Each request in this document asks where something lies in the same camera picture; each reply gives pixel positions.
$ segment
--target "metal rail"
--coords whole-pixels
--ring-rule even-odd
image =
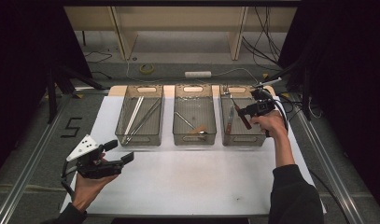
[[[301,101],[297,96],[291,97],[294,101]],[[324,148],[323,144],[321,143],[312,122],[306,119],[302,111],[298,113],[298,116],[320,160],[320,163],[323,166],[323,170],[326,172],[327,178],[332,185],[333,191],[335,192],[338,200],[344,208],[344,212],[347,215],[349,222],[351,224],[364,223],[355,202],[353,201],[349,191],[345,186],[343,179],[339,176],[334,164],[330,159],[329,154],[326,151],[326,148]]]
[[[65,109],[65,107],[68,105],[68,102],[71,99],[71,95],[65,95],[62,98],[61,103],[58,107],[58,112],[55,116],[55,119],[47,125],[47,128],[43,132],[40,140],[38,141],[35,151],[32,153],[32,155],[29,158],[29,161],[26,163],[26,165],[23,168],[23,171],[21,172],[21,175],[19,176],[17,182],[13,186],[11,192],[6,197],[5,201],[0,207],[0,223],[8,223],[9,219],[11,218],[12,214],[14,213],[14,210],[16,206],[18,205],[19,200],[21,199],[21,196],[27,186],[27,184],[30,181],[30,178],[33,176],[33,173],[35,172],[35,168],[37,167],[42,155],[44,154],[45,149],[47,148],[47,145],[49,143],[50,138],[52,137],[55,129],[56,124],[59,122],[62,112]]]

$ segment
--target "transparent storage bin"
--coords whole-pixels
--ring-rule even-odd
[[[115,132],[122,146],[161,144],[163,102],[163,85],[127,87]]]
[[[243,121],[239,118],[236,110],[234,110],[232,117],[231,131],[227,133],[228,120],[233,102],[230,99],[230,95],[224,93],[224,87],[225,86],[219,87],[222,144],[224,146],[262,146],[266,136],[261,132],[260,126],[251,125],[252,128],[248,130]],[[256,103],[251,95],[251,91],[254,91],[254,88],[251,86],[228,85],[228,89],[232,99],[240,108]]]
[[[216,117],[211,85],[175,85],[175,145],[214,145]]]

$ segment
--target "gray floor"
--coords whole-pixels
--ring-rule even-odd
[[[78,41],[81,43],[81,33],[78,32]],[[274,34],[274,41],[280,48],[285,34]],[[246,49],[241,48],[238,61],[231,60],[228,42],[223,33],[185,33],[185,32],[143,32],[139,34],[129,64],[123,61],[117,49],[117,42],[113,33],[86,32],[87,46],[83,47],[85,53],[99,51],[110,53],[112,57],[102,63],[89,63],[93,72],[103,72],[112,79],[108,79],[101,73],[94,73],[94,80],[106,85],[134,84],[134,83],[164,83],[177,82],[208,82],[208,83],[237,83],[243,84],[253,81],[251,76],[243,70],[245,68],[257,79],[262,79],[262,74],[273,74],[265,68],[260,68],[253,62],[253,57]],[[255,42],[257,34],[246,34],[248,40]],[[265,39],[260,43],[259,49],[269,52]],[[97,62],[106,55],[93,53],[87,56],[89,62]],[[145,63],[154,64],[156,70],[151,76],[145,76],[138,72],[139,66]],[[272,66],[268,61],[257,60],[257,63]],[[212,74],[240,68],[220,77],[205,78],[202,80],[187,80],[185,71],[211,71]],[[77,87],[86,87],[83,83],[73,80]],[[276,84],[277,92],[285,91],[284,81]],[[83,91],[80,99],[70,99],[60,121],[50,138],[41,160],[35,168],[28,188],[25,190],[19,203],[10,218],[9,223],[39,223],[59,215],[59,210],[65,195],[60,184],[60,172],[63,160],[77,145],[82,137],[91,131],[96,118],[98,108],[102,103],[106,92]],[[18,148],[12,151],[4,167],[0,172],[0,206],[9,194],[10,186],[14,185],[20,176],[32,153],[37,147],[38,140],[47,128],[48,100],[42,99],[36,110],[31,124],[24,132],[18,143]],[[80,127],[77,137],[61,138],[64,134],[71,134],[73,130],[66,130],[65,125],[70,118],[82,118],[74,120],[72,126]],[[325,175],[312,143],[304,134],[304,129],[299,121],[298,114],[288,114],[290,125],[296,140],[300,146],[303,157],[308,167],[313,170],[331,188],[331,183]],[[320,119],[313,118],[312,124],[317,130],[324,147],[344,180],[345,187],[356,203],[356,207],[364,223],[380,223],[380,208],[372,194],[362,182],[355,168],[342,151],[331,126],[323,116]],[[325,223],[345,223],[344,216],[335,201],[326,189],[314,179],[322,202],[328,212],[325,215]],[[89,217],[86,223],[110,223],[110,217]],[[251,223],[267,223],[266,217],[252,217]]]

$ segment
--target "person's left hand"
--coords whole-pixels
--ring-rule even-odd
[[[117,176],[118,175],[112,175],[100,179],[89,179],[77,173],[73,206],[75,206],[79,212],[84,213],[105,185],[113,181]]]

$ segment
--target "sleeve cuff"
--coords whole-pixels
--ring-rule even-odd
[[[282,188],[294,183],[305,182],[300,168],[297,164],[285,165],[277,167],[273,170],[274,186],[273,189]]]
[[[75,206],[69,203],[55,223],[79,224],[87,218],[87,212],[80,213]]]

